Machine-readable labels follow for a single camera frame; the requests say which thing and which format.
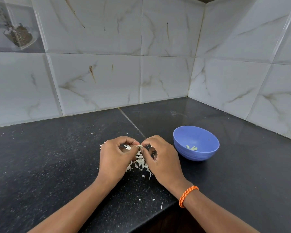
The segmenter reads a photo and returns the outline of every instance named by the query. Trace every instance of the tile backsplash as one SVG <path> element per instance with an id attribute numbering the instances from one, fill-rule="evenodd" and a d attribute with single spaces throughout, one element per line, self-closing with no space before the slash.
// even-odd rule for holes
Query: tile backsplash
<path id="1" fill-rule="evenodd" d="M 216 0 L 188 96 L 291 138 L 291 0 Z"/>
<path id="2" fill-rule="evenodd" d="M 0 0 L 0 126 L 184 96 L 291 138 L 291 0 Z"/>

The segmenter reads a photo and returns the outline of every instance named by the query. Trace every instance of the wristband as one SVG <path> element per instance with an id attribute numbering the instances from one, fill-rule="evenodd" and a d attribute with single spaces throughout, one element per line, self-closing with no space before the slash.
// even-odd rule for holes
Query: wristband
<path id="1" fill-rule="evenodd" d="M 181 207 L 181 208 L 185 208 L 184 206 L 183 206 L 183 201 L 184 201 L 184 199 L 186 198 L 186 196 L 192 191 L 192 190 L 194 190 L 194 189 L 198 189 L 198 187 L 197 186 L 191 186 L 190 188 L 188 188 L 183 194 L 182 194 L 182 196 L 181 196 L 181 198 L 180 198 L 180 200 L 179 200 L 179 206 Z"/>

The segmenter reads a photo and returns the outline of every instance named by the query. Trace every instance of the hand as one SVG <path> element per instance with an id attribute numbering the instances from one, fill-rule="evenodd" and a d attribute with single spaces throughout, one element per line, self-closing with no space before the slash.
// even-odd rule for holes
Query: hand
<path id="1" fill-rule="evenodd" d="M 151 145 L 149 151 L 142 148 L 141 152 L 156 179 L 177 199 L 190 187 L 192 183 L 187 181 L 182 173 L 179 156 L 175 148 L 167 143 L 159 135 L 145 139 L 141 145 Z"/>
<path id="2" fill-rule="evenodd" d="M 130 145 L 131 150 L 123 150 L 121 144 Z M 101 146 L 99 172 L 97 178 L 109 182 L 113 187 L 124 176 L 131 160 L 138 153 L 140 143 L 133 138 L 120 136 L 106 141 Z"/>

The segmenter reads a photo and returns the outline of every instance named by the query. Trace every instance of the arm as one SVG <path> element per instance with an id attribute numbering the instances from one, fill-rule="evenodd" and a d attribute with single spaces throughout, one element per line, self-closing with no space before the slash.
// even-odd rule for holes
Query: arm
<path id="1" fill-rule="evenodd" d="M 179 200 L 193 184 L 186 180 L 182 173 L 177 151 L 158 135 L 149 137 L 142 145 L 152 146 L 149 151 L 142 148 L 143 157 L 159 183 Z M 157 154 L 152 158 L 151 154 L 154 151 Z M 183 205 L 207 233 L 258 233 L 198 190 L 191 191 L 186 196 Z"/>
<path id="2" fill-rule="evenodd" d="M 131 145 L 132 148 L 130 151 L 123 150 L 119 148 L 120 144 Z M 127 166 L 138 152 L 136 145 L 139 143 L 130 137 L 118 137 L 103 144 L 99 173 L 94 183 L 28 233 L 77 233 L 124 176 Z"/>

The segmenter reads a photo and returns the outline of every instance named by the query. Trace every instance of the bowl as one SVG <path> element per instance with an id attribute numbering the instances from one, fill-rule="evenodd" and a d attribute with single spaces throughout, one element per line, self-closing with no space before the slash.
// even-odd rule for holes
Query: bowl
<path id="1" fill-rule="evenodd" d="M 219 140 L 211 132 L 195 126 L 181 126 L 173 131 L 176 150 L 183 157 L 193 161 L 209 159 L 218 150 Z"/>

